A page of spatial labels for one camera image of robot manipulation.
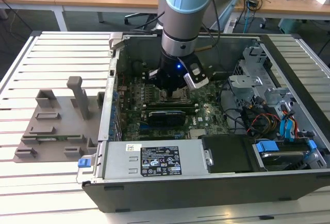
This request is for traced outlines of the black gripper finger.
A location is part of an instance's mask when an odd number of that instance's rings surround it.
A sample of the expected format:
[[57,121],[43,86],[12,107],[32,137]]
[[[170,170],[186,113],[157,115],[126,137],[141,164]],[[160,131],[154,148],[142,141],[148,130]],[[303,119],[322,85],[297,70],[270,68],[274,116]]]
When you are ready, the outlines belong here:
[[164,90],[168,97],[172,97],[172,81],[171,76],[162,69],[156,69],[148,73],[148,81],[160,90]]

